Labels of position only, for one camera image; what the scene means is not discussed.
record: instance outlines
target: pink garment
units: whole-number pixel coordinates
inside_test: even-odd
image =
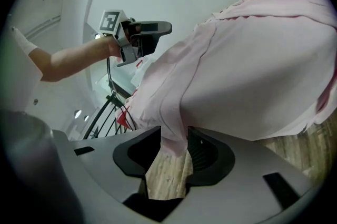
[[[175,155],[190,125],[248,140],[298,133],[333,76],[336,26],[326,0],[240,0],[154,62],[128,110],[138,128],[162,126]]]

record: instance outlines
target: person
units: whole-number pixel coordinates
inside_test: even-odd
[[[17,28],[12,27],[12,31],[21,49],[42,72],[41,81],[45,82],[60,81],[110,56],[120,57],[120,48],[112,36],[98,38],[51,55],[29,42]]]

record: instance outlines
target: white sleeve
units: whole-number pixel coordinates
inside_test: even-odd
[[[30,52],[37,48],[37,46],[29,42],[17,28],[13,27],[12,31],[16,42],[20,45],[26,55],[29,55]]]

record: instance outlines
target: ceiling light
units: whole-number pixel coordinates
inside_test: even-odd
[[[74,117],[78,118],[81,113],[82,113],[82,110],[76,110],[75,113],[74,113]]]

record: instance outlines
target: white shirt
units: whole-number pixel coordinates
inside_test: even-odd
[[[0,108],[25,111],[42,72],[29,58],[37,46],[16,28],[4,30],[0,45]]]

